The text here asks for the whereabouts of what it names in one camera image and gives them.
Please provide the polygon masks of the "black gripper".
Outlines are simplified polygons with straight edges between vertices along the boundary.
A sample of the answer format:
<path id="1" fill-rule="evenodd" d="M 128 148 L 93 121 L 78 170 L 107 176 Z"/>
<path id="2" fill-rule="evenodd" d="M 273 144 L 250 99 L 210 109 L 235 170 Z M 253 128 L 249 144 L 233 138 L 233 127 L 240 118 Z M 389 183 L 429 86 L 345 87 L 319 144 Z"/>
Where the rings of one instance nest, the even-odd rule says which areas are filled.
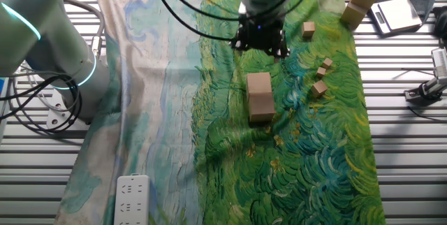
<path id="1" fill-rule="evenodd" d="M 283 26 L 282 19 L 249 20 L 247 14 L 241 14 L 237 35 L 230 41 L 230 46 L 237 51 L 272 50 L 275 58 L 285 59 L 290 55 L 290 50 Z"/>

